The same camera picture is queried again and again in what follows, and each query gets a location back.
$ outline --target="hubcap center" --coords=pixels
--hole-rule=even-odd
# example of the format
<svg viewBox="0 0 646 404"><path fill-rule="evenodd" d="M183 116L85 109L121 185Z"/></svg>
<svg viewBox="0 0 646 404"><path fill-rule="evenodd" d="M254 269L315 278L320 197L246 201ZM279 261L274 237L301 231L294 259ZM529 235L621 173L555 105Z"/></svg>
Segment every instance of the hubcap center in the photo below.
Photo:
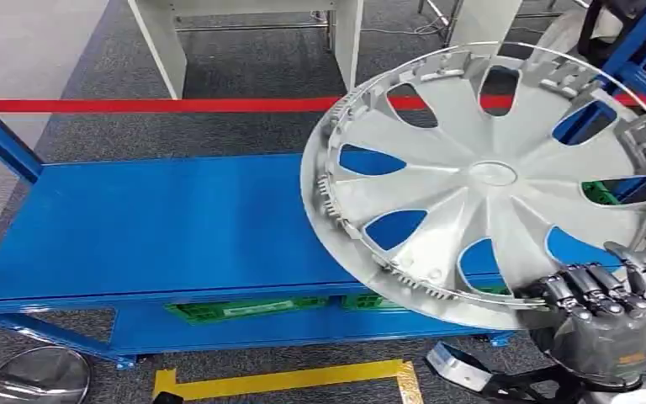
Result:
<svg viewBox="0 0 646 404"><path fill-rule="evenodd" d="M495 187L510 185L518 178L514 169L503 162L478 162L469 169L469 175Z"/></svg>

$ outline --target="yellow tape marking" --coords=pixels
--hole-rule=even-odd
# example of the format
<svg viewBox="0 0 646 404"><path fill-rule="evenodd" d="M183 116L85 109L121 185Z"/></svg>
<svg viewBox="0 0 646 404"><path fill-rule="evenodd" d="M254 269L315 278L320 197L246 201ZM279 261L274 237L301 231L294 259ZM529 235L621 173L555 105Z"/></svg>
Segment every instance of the yellow tape marking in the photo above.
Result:
<svg viewBox="0 0 646 404"><path fill-rule="evenodd" d="M352 381L397 377L402 367L402 360L394 359L367 364L346 364L320 369L295 370L293 372L271 373L269 375L232 377L182 384L177 383L176 369L158 370L155 375L155 389L152 396L157 396L161 391L169 391L183 397L184 400L201 400L204 398L263 393L265 391L299 389L316 385L334 385Z"/></svg>
<svg viewBox="0 0 646 404"><path fill-rule="evenodd" d="M397 386L400 388L402 404L424 404L417 373L412 362L404 362L397 373Z"/></svg>

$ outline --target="hubcap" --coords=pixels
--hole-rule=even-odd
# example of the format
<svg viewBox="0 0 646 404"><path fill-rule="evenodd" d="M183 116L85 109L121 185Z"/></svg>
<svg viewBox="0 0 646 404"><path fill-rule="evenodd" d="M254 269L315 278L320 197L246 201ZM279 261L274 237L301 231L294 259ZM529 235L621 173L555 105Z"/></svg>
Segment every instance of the hubcap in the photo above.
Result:
<svg viewBox="0 0 646 404"><path fill-rule="evenodd" d="M559 270L548 249L552 229L600 248L619 242L646 257L646 201L599 205L581 185L646 175L646 115L638 117L604 92L594 79L605 74L582 61L557 55L560 64L532 64L491 56L487 45L433 52L349 93L311 134L301 192L328 251L384 297L449 322L542 327L550 320L545 303L522 290ZM519 77L511 110L502 116L479 106L491 66ZM622 84L606 80L646 112ZM387 95L402 84L417 91L436 126L400 118ZM553 137L559 122L593 103L604 104L615 119L578 145ZM342 163L349 146L404 166L364 173ZM407 238L381 247L371 229L400 212L424 216ZM481 292L460 269L464 253L482 240L491 241L500 276L514 295Z"/></svg>

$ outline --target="white table leg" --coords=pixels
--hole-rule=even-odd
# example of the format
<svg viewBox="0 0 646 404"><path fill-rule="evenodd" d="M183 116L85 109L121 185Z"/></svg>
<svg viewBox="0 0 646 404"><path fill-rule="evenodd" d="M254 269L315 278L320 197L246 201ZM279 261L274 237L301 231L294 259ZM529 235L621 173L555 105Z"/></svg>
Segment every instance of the white table leg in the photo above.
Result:
<svg viewBox="0 0 646 404"><path fill-rule="evenodd" d="M128 0L140 31L150 47L152 57L172 98L181 98L187 57L174 29L169 2L162 0Z"/></svg>
<svg viewBox="0 0 646 404"><path fill-rule="evenodd" d="M463 0L450 45L504 40L521 5L522 0Z"/></svg>
<svg viewBox="0 0 646 404"><path fill-rule="evenodd" d="M363 0L339 0L333 14L333 52L343 82L350 90L355 88L357 51L360 46L360 28L363 24Z"/></svg>

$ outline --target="mechanical hand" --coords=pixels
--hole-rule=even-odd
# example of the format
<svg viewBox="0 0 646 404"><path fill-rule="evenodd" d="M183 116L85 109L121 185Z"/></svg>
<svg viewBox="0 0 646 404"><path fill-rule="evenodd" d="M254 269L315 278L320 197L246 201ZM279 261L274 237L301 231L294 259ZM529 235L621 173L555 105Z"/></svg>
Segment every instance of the mechanical hand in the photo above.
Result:
<svg viewBox="0 0 646 404"><path fill-rule="evenodd" d="M622 388L639 384L646 369L646 264L616 243L606 249L623 263L630 290L601 265L570 265L540 279L557 321L531 334L574 375Z"/></svg>

